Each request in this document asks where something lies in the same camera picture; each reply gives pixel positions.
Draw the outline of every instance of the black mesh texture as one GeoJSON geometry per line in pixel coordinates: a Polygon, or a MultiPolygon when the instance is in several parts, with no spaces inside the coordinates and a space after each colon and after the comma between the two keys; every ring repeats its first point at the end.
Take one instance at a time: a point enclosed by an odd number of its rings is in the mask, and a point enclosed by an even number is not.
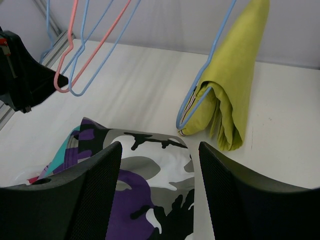
{"type": "Polygon", "coordinates": [[[201,143],[200,165],[216,240],[250,240],[246,218],[232,174],[201,143]]]}
{"type": "Polygon", "coordinates": [[[70,240],[104,240],[106,238],[112,202],[121,163],[119,143],[99,156],[107,157],[91,168],[82,188],[74,221],[70,226],[70,240]]]}

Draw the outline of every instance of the wire hanger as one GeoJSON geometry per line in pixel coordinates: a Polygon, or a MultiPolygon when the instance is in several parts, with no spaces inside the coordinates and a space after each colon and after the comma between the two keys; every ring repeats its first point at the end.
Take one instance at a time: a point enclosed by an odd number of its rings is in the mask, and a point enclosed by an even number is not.
{"type": "Polygon", "coordinates": [[[67,71],[67,69],[70,67],[70,65],[73,63],[73,61],[75,60],[77,54],[82,50],[82,47],[84,44],[86,44],[86,42],[89,40],[89,38],[91,37],[91,35],[94,33],[94,31],[96,30],[96,28],[98,27],[99,23],[102,21],[102,19],[104,18],[104,16],[106,15],[107,11],[109,10],[111,4],[113,3],[114,0],[111,0],[110,3],[108,4],[108,6],[106,7],[106,9],[104,10],[103,14],[101,15],[100,19],[96,22],[95,26],[92,28],[91,32],[89,33],[88,37],[84,40],[84,43],[82,43],[82,45],[78,48],[78,50],[76,51],[75,55],[73,55],[73,57],[71,58],[71,60],[69,61],[69,63],[66,65],[66,67],[63,69],[62,74],[65,74],[65,72],[67,71]]]}
{"type": "Polygon", "coordinates": [[[203,96],[199,99],[199,101],[196,103],[195,107],[192,109],[192,111],[190,112],[190,114],[185,118],[186,114],[187,114],[187,111],[188,111],[188,108],[186,108],[187,104],[188,104],[188,101],[190,100],[190,104],[188,106],[191,107],[192,105],[192,99],[191,96],[195,93],[195,90],[196,90],[196,87],[197,87],[197,84],[203,74],[203,72],[206,70],[206,68],[208,67],[208,65],[210,64],[211,60],[212,60],[212,57],[215,53],[215,50],[216,50],[216,46],[217,46],[217,43],[219,41],[219,38],[221,36],[221,33],[223,32],[224,28],[225,28],[225,25],[228,21],[228,18],[236,4],[236,1],[237,0],[232,0],[232,3],[231,5],[229,6],[225,16],[224,16],[224,19],[223,19],[223,22],[216,34],[216,37],[213,41],[213,44],[212,44],[212,47],[211,47],[211,50],[210,50],[210,54],[208,56],[208,59],[206,61],[206,63],[202,66],[202,68],[200,69],[200,71],[198,72],[198,74],[196,75],[192,85],[191,85],[191,88],[190,90],[188,91],[187,95],[185,96],[184,100],[183,100],[183,103],[179,109],[179,112],[178,112],[178,115],[176,117],[176,122],[175,122],[175,126],[178,130],[181,130],[183,129],[187,122],[190,120],[190,118],[192,117],[192,115],[196,112],[196,110],[198,109],[198,107],[200,106],[200,104],[203,102],[203,100],[205,99],[205,97],[208,95],[208,93],[210,92],[210,90],[213,90],[212,87],[208,87],[207,90],[204,92],[203,96]]]}
{"type": "MultiPolygon", "coordinates": [[[[108,30],[108,32],[106,33],[106,35],[103,37],[103,39],[101,40],[100,44],[98,45],[98,47],[94,50],[93,54],[91,55],[90,59],[86,62],[86,64],[88,65],[92,58],[96,55],[96,53],[98,52],[98,50],[100,49],[100,47],[103,45],[103,43],[105,42],[105,40],[107,39],[107,37],[110,35],[110,33],[112,32],[112,30],[114,29],[114,27],[117,25],[118,21],[120,20],[120,18],[122,17],[123,13],[125,12],[125,10],[127,9],[129,3],[131,2],[131,0],[128,1],[128,3],[126,4],[126,6],[122,9],[121,13],[118,15],[117,19],[115,20],[115,22],[112,24],[111,28],[108,30]]],[[[58,75],[58,73],[61,70],[62,64],[65,60],[65,57],[72,51],[72,49],[74,48],[74,44],[73,44],[73,39],[72,39],[72,30],[73,30],[73,25],[74,25],[74,21],[75,21],[75,15],[77,12],[77,6],[78,6],[78,0],[74,0],[73,2],[73,7],[72,7],[72,13],[71,13],[71,18],[70,18],[70,23],[69,23],[69,28],[68,28],[68,42],[69,42],[69,48],[62,54],[59,65],[58,65],[58,69],[56,72],[56,76],[58,75]]],[[[83,19],[82,19],[82,23],[85,23],[85,18],[87,17],[87,11],[88,11],[88,7],[89,5],[86,4],[85,6],[85,11],[84,11],[84,15],[83,15],[83,19]]],[[[75,83],[77,82],[77,80],[79,79],[80,75],[78,74],[76,76],[76,78],[72,81],[71,79],[71,88],[75,85],[75,83]]],[[[70,91],[69,88],[62,90],[61,88],[59,88],[59,86],[57,86],[57,82],[56,79],[57,77],[54,76],[54,87],[57,91],[59,91],[60,93],[67,93],[70,91]]]]}
{"type": "MultiPolygon", "coordinates": [[[[124,12],[126,11],[127,7],[129,6],[131,0],[128,0],[127,4],[124,6],[124,8],[122,9],[121,13],[118,15],[118,17],[116,18],[115,22],[112,24],[112,26],[110,27],[110,29],[107,31],[107,33],[105,34],[105,36],[103,37],[103,39],[101,40],[101,42],[99,43],[98,47],[94,50],[94,52],[92,53],[92,55],[90,56],[90,58],[87,60],[87,62],[84,64],[84,66],[82,67],[82,69],[80,70],[80,72],[77,74],[77,76],[75,77],[74,80],[72,80],[73,74],[74,74],[74,68],[76,66],[76,61],[79,58],[79,56],[83,53],[84,51],[84,45],[86,44],[87,40],[89,39],[89,37],[92,35],[93,31],[96,29],[96,27],[98,26],[98,24],[100,23],[100,21],[102,20],[103,16],[106,14],[106,12],[108,11],[111,3],[113,2],[113,0],[111,0],[111,2],[109,3],[108,7],[106,8],[106,10],[104,11],[104,13],[102,14],[101,18],[99,19],[99,21],[96,23],[96,25],[93,27],[93,29],[91,30],[89,36],[84,40],[84,36],[83,36],[83,32],[84,32],[84,27],[85,27],[85,22],[86,22],[86,16],[87,16],[87,9],[89,6],[89,0],[87,0],[86,2],[86,6],[85,6],[85,12],[83,15],[83,19],[82,19],[82,27],[81,27],[81,42],[82,45],[81,47],[78,49],[77,53],[73,56],[73,58],[71,59],[71,61],[69,62],[69,64],[66,66],[66,68],[64,69],[64,72],[66,71],[66,69],[70,66],[70,64],[73,62],[73,68],[70,74],[70,78],[69,78],[69,88],[62,90],[61,88],[59,88],[56,84],[56,78],[54,79],[54,86],[55,88],[61,92],[61,93],[67,93],[67,92],[71,92],[73,95],[79,97],[82,96],[86,90],[88,89],[88,87],[90,86],[90,84],[92,83],[92,81],[94,80],[94,78],[97,76],[97,74],[99,73],[99,71],[101,70],[102,66],[104,65],[104,63],[108,60],[109,56],[111,55],[112,51],[114,50],[114,48],[116,47],[116,45],[118,44],[121,36],[123,35],[124,31],[126,30],[129,22],[131,21],[139,3],[141,0],[138,0],[135,8],[133,9],[131,16],[129,18],[129,20],[127,21],[127,23],[125,24],[124,28],[122,29],[122,32],[120,33],[118,39],[115,41],[113,47],[111,48],[110,52],[107,54],[106,58],[103,60],[102,64],[99,66],[99,68],[96,70],[96,72],[94,73],[93,77],[90,79],[90,81],[88,82],[88,84],[85,86],[85,88],[83,89],[83,91],[79,94],[75,93],[72,90],[72,87],[75,85],[75,83],[77,82],[77,80],[79,79],[79,77],[81,76],[81,74],[85,71],[85,69],[87,68],[87,66],[89,65],[89,63],[91,62],[91,60],[94,58],[94,56],[96,55],[96,53],[99,51],[99,49],[101,48],[101,46],[104,44],[104,42],[106,41],[106,39],[108,38],[108,36],[110,35],[110,33],[113,31],[113,29],[115,28],[115,26],[117,25],[117,23],[119,22],[120,18],[122,17],[122,15],[124,14],[124,12]]],[[[56,72],[56,75],[58,75],[58,73],[61,70],[63,61],[66,57],[67,54],[69,54],[69,52],[74,48],[73,42],[72,42],[72,29],[73,29],[73,24],[74,24],[74,20],[75,20],[75,12],[77,11],[77,5],[78,5],[78,0],[74,0],[74,4],[73,4],[73,9],[72,9],[72,14],[71,14],[71,18],[70,18],[70,24],[69,24],[69,29],[68,29],[68,41],[69,41],[69,48],[65,51],[65,53],[62,55],[60,62],[59,62],[59,66],[56,72]]]]}
{"type": "MultiPolygon", "coordinates": [[[[105,34],[105,36],[103,37],[103,39],[101,40],[100,44],[98,45],[98,47],[95,49],[95,51],[92,53],[92,55],[90,56],[90,58],[87,60],[87,62],[84,64],[84,66],[82,67],[82,69],[80,70],[80,72],[77,74],[77,76],[75,77],[74,81],[77,81],[79,79],[79,77],[81,76],[81,74],[85,71],[85,69],[87,68],[87,66],[89,65],[89,63],[91,62],[91,60],[95,57],[96,53],[99,51],[99,49],[101,48],[101,46],[105,43],[106,39],[108,38],[108,36],[110,35],[110,33],[113,31],[113,29],[115,28],[115,26],[117,25],[117,23],[119,22],[120,18],[122,17],[123,13],[125,12],[125,10],[127,9],[127,7],[129,6],[131,0],[128,0],[127,4],[125,5],[125,7],[122,9],[121,13],[119,14],[119,16],[116,18],[115,22],[113,23],[113,25],[111,26],[111,28],[108,30],[108,32],[105,34]]],[[[98,75],[99,71],[101,70],[101,68],[103,67],[103,65],[106,63],[106,61],[108,60],[108,58],[110,57],[110,55],[112,54],[112,52],[114,51],[114,49],[116,48],[119,40],[121,39],[122,35],[124,34],[125,30],[127,29],[132,17],[134,16],[139,3],[141,2],[141,0],[138,0],[138,2],[136,3],[134,9],[131,12],[131,15],[129,17],[129,19],[127,20],[127,22],[125,23],[120,35],[118,36],[118,38],[116,39],[116,41],[114,42],[112,48],[110,49],[110,51],[108,52],[108,54],[106,55],[106,57],[104,58],[104,60],[102,61],[102,63],[100,64],[100,66],[98,67],[98,69],[95,71],[95,73],[93,74],[92,78],[89,80],[89,82],[87,83],[87,85],[84,87],[84,89],[82,90],[82,92],[80,93],[75,93],[72,90],[73,84],[72,84],[72,79],[69,78],[69,90],[70,92],[76,96],[76,97],[80,97],[82,96],[88,89],[88,87],[90,86],[90,84],[93,82],[93,80],[95,79],[95,77],[98,75]]]]}
{"type": "Polygon", "coordinates": [[[45,23],[46,23],[46,32],[49,36],[51,44],[50,44],[50,48],[48,48],[41,54],[40,61],[39,61],[40,64],[42,64],[45,56],[54,48],[54,44],[55,44],[55,39],[50,32],[50,0],[47,0],[46,2],[46,22],[45,23]]]}

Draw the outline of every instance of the fabric fold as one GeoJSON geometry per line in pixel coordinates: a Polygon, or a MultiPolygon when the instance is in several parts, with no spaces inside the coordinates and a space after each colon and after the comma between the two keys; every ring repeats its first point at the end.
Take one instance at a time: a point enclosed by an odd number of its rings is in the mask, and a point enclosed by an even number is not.
{"type": "Polygon", "coordinates": [[[218,147],[231,151],[241,147],[246,136],[251,85],[255,61],[267,23],[270,0],[251,0],[235,21],[203,72],[186,107],[182,121],[210,88],[185,127],[182,136],[210,126],[210,136],[218,125],[218,147]]]}

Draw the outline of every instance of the camouflage fabric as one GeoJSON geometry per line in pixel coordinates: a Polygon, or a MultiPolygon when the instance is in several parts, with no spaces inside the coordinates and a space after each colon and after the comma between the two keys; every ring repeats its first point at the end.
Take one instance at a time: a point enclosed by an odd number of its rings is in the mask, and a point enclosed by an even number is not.
{"type": "Polygon", "coordinates": [[[178,137],[109,129],[84,118],[53,174],[92,157],[113,142],[121,166],[106,240],[192,240],[194,168],[178,137]]]}

